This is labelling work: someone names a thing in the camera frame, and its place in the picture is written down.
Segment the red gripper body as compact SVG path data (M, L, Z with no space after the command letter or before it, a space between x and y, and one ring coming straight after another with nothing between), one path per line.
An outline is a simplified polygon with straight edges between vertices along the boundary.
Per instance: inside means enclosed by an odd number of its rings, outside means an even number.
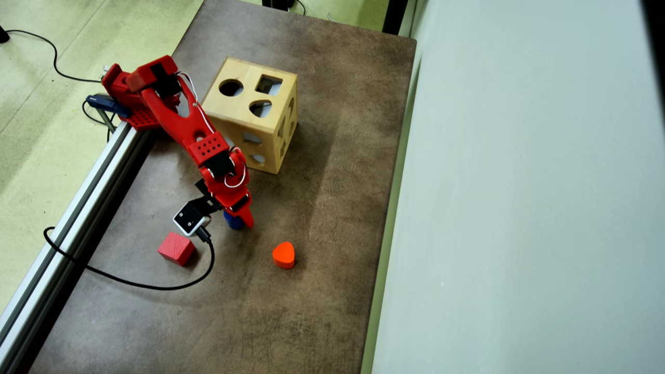
M238 212L239 201L250 201L249 170L241 151L225 151L210 158L200 168L207 194L226 211Z

